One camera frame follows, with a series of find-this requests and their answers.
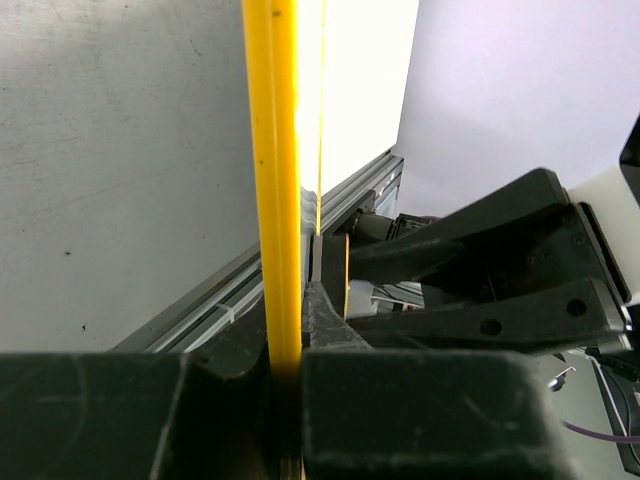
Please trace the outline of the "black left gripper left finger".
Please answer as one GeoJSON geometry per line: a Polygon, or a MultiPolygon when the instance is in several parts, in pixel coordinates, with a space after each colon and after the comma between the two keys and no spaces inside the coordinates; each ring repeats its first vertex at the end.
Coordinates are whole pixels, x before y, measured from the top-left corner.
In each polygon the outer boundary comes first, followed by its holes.
{"type": "Polygon", "coordinates": [[[5,479],[264,479],[254,309],[190,353],[5,354],[5,479]]]}

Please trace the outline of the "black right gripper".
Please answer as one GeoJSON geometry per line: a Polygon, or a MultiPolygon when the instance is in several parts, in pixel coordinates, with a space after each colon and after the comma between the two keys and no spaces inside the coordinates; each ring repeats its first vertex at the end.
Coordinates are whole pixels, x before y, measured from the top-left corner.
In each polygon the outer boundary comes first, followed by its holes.
{"type": "Polygon", "coordinates": [[[591,208],[573,204],[554,172],[534,169],[413,237],[427,243],[420,283],[479,290],[487,303],[348,319],[370,344],[631,350],[626,283],[591,208]]]}

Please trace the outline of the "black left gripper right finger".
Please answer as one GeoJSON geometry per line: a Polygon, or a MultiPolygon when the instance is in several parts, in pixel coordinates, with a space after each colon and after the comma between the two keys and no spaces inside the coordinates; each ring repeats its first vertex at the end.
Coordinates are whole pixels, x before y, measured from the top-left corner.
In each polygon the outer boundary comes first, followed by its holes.
{"type": "Polygon", "coordinates": [[[547,391],[521,355],[377,350],[304,291],[302,446],[310,479],[576,479],[547,391]]]}

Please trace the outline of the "yellow framed whiteboard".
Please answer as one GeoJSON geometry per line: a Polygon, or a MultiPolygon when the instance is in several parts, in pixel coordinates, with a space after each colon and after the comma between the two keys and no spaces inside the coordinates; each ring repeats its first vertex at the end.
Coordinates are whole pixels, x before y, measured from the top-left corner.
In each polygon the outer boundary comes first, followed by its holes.
{"type": "MultiPolygon", "coordinates": [[[[321,198],[326,7],[324,1],[242,4],[260,242],[285,225],[304,191],[321,198]]],[[[301,479],[302,301],[289,319],[270,317],[272,436],[281,479],[301,479]]]]}

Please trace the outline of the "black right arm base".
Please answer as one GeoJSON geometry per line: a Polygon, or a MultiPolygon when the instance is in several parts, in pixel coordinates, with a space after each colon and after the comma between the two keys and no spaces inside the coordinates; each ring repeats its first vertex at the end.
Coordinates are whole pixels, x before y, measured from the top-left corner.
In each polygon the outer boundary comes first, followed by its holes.
{"type": "Polygon", "coordinates": [[[427,270],[427,243],[413,234],[440,220],[400,213],[390,217],[393,194],[381,202],[369,190],[342,225],[350,242],[348,319],[407,313],[424,307],[419,278],[427,270]]]}

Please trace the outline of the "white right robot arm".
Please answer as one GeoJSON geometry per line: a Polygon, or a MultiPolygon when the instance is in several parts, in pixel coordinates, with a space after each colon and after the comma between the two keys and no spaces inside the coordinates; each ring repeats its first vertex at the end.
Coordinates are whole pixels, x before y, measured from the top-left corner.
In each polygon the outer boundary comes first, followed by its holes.
{"type": "Polygon", "coordinates": [[[639,470],[639,133],[573,190],[534,169],[444,218],[356,210],[314,240],[302,447],[311,479],[574,479],[531,358],[590,362],[639,470]]]}

